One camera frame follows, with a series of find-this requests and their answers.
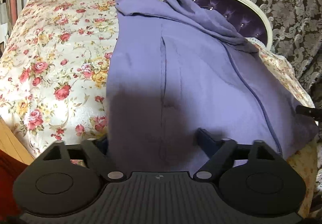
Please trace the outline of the lavender zip hooded jacket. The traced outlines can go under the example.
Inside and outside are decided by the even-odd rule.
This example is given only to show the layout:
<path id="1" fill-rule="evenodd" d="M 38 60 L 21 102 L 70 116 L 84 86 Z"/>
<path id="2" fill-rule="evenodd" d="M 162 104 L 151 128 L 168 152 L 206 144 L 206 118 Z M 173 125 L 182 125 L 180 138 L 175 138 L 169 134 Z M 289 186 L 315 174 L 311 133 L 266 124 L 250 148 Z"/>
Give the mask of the lavender zip hooded jacket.
<path id="1" fill-rule="evenodd" d="M 123 172 L 196 172 L 195 132 L 265 141 L 287 158 L 315 138 L 314 119 L 215 10 L 192 0 L 116 0 L 107 75 L 109 153 Z"/>

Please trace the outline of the red garment at edge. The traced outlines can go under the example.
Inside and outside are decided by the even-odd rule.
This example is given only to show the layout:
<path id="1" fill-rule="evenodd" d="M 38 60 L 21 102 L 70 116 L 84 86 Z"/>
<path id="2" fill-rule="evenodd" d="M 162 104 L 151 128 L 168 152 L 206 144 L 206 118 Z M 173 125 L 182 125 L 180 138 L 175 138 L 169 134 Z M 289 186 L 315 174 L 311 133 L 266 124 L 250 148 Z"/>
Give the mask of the red garment at edge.
<path id="1" fill-rule="evenodd" d="M 15 202 L 12 189 L 16 178 L 27 166 L 1 150 L 1 221 L 6 220 L 8 216 L 16 216 L 21 212 Z"/>

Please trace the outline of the floral quilted bedspread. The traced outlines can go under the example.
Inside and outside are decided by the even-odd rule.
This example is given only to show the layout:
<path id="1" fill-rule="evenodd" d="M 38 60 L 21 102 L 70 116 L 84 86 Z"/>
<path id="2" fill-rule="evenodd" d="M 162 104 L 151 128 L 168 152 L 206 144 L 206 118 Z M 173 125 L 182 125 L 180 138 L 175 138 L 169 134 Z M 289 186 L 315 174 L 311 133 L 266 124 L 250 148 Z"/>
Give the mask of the floral quilted bedspread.
<path id="1" fill-rule="evenodd" d="M 31 0 L 24 7 L 1 57 L 1 118 L 33 156 L 55 141 L 109 141 L 106 83 L 118 35 L 116 0 Z M 298 104 L 312 107 L 289 62 L 244 38 Z M 284 159 L 306 184 L 306 217 L 317 176 L 315 138 Z"/>

